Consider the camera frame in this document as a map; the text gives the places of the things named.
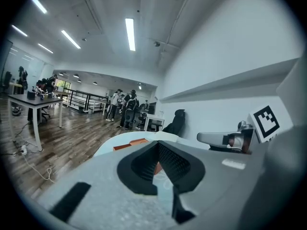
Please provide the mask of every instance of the white cable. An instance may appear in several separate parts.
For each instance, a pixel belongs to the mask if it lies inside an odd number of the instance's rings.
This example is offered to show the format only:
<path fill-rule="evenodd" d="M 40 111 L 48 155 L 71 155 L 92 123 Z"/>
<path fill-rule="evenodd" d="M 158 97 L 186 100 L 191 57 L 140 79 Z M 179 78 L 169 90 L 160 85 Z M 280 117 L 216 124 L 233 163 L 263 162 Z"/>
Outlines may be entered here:
<path fill-rule="evenodd" d="M 34 146 L 34 147 L 38 147 L 37 145 L 34 145 L 33 143 L 31 143 L 31 142 L 25 140 L 21 135 L 18 135 L 18 136 L 20 136 L 20 138 L 24 141 L 24 142 L 23 142 L 23 145 L 26 143 L 26 146 L 30 144 L 30 145 L 32 145 L 32 146 Z M 43 152 L 43 151 L 44 151 L 44 149 L 42 148 L 41 151 L 30 151 L 30 152 L 31 152 L 31 153 L 41 153 L 41 152 Z"/>
<path fill-rule="evenodd" d="M 51 175 L 51 172 L 52 172 L 52 169 L 51 169 L 51 168 L 48 168 L 48 169 L 47 169 L 48 178 L 46 179 L 45 177 L 43 177 L 43 176 L 41 175 L 41 173 L 40 173 L 36 168 L 34 168 L 32 165 L 30 165 L 30 164 L 28 163 L 28 160 L 25 158 L 24 155 L 23 155 L 23 157 L 24 157 L 24 160 L 26 161 L 27 165 L 29 165 L 33 170 L 35 170 L 44 180 L 46 180 L 46 181 L 50 180 L 52 183 L 55 183 L 54 181 L 52 181 L 52 180 L 50 179 L 50 175 Z"/>

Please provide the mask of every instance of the backpack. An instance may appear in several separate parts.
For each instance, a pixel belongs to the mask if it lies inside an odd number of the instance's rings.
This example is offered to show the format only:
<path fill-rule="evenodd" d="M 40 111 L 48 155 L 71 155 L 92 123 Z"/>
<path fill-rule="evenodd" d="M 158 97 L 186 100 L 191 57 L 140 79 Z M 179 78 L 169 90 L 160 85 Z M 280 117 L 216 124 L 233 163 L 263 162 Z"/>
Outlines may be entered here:
<path fill-rule="evenodd" d="M 127 109 L 134 110 L 135 106 L 136 106 L 135 98 L 134 99 L 130 99 L 130 100 L 127 101 L 127 105 L 126 105 Z"/>

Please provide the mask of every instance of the wooden floor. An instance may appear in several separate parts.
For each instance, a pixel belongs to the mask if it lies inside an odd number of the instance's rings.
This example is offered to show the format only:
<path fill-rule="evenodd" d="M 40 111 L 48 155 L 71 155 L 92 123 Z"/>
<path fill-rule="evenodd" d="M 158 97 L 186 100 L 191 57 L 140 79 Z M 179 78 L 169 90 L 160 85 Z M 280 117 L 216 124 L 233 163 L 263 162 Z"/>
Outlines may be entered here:
<path fill-rule="evenodd" d="M 0 103 L 0 113 L 2 123 L 0 124 L 0 153 L 14 153 L 24 143 L 24 140 L 35 144 L 35 137 L 32 125 L 27 125 L 23 129 L 21 136 L 17 137 L 14 143 L 11 138 L 8 122 L 7 97 L 2 95 Z M 102 112 L 89 114 L 79 114 L 72 108 L 63 106 L 62 128 L 59 128 L 59 105 L 47 111 L 51 118 L 38 126 L 42 147 L 41 153 L 31 153 L 37 151 L 37 147 L 28 145 L 30 151 L 26 155 L 29 164 L 34 166 L 44 177 L 48 177 L 47 168 L 52 169 L 51 179 L 58 180 L 60 177 L 73 170 L 81 163 L 90 159 L 99 147 L 108 139 L 121 133 L 132 130 L 117 129 L 120 116 L 116 116 L 115 122 L 107 122 Z M 24 107 L 20 116 L 13 117 L 13 127 L 15 133 L 21 131 L 27 121 L 28 109 Z M 12 178 L 16 187 L 32 198 L 40 196 L 48 187 L 51 181 L 46 181 L 29 167 L 22 154 L 1 155 L 7 172 Z"/>

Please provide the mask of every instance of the orange object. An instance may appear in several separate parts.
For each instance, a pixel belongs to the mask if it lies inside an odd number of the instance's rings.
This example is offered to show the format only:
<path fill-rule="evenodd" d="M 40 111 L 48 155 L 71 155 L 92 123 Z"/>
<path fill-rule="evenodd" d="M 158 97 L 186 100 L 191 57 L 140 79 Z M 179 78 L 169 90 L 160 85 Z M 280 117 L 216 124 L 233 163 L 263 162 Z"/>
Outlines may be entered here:
<path fill-rule="evenodd" d="M 162 166 L 161 166 L 161 164 L 158 162 L 157 165 L 156 165 L 156 167 L 155 167 L 154 174 L 158 174 L 161 170 L 162 170 Z"/>
<path fill-rule="evenodd" d="M 127 148 L 127 147 L 130 147 L 130 146 L 131 146 L 130 144 L 125 144 L 125 145 L 113 147 L 113 151 L 117 151 L 119 149 Z"/>
<path fill-rule="evenodd" d="M 129 142 L 129 144 L 113 147 L 113 151 L 117 151 L 117 150 L 120 150 L 120 149 L 123 149 L 123 148 L 131 147 L 131 146 L 134 146 L 134 145 L 139 145 L 141 143 L 146 143 L 146 142 L 148 142 L 148 140 L 146 140 L 144 138 L 138 139 L 138 140 L 132 140 L 131 142 Z"/>
<path fill-rule="evenodd" d="M 132 140 L 131 142 L 129 142 L 129 144 L 134 146 L 134 145 L 139 145 L 141 143 L 146 143 L 146 142 L 148 142 L 148 140 L 142 138 L 142 139 L 138 139 L 138 140 Z"/>

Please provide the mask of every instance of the table leg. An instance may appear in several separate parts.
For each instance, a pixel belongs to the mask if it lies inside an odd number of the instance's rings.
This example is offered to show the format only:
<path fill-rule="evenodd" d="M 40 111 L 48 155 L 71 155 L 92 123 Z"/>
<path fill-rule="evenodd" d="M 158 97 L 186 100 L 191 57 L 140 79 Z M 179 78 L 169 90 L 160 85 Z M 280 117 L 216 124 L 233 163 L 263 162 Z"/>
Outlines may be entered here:
<path fill-rule="evenodd" d="M 14 133 L 14 129 L 13 129 L 13 115 L 12 115 L 12 102 L 10 101 L 10 99 L 8 99 L 9 103 L 8 103 L 8 112 L 9 112 L 9 124 L 10 124 L 10 129 L 11 129 L 11 136 L 12 136 L 12 140 L 13 142 L 16 141 L 16 137 L 15 137 L 15 133 Z"/>
<path fill-rule="evenodd" d="M 163 130 L 164 120 L 162 121 L 161 131 Z"/>
<path fill-rule="evenodd" d="M 42 108 L 39 109 L 39 123 L 42 123 Z"/>
<path fill-rule="evenodd" d="M 42 150 L 42 145 L 40 144 L 38 125 L 37 125 L 37 108 L 33 108 L 33 129 L 35 134 L 36 145 L 38 150 Z"/>
<path fill-rule="evenodd" d="M 144 125 L 144 131 L 147 131 L 147 128 L 148 128 L 148 121 L 149 121 L 149 118 L 146 117 L 146 121 L 145 121 L 145 125 Z"/>
<path fill-rule="evenodd" d="M 62 108 L 63 102 L 59 103 L 59 127 L 62 128 Z"/>

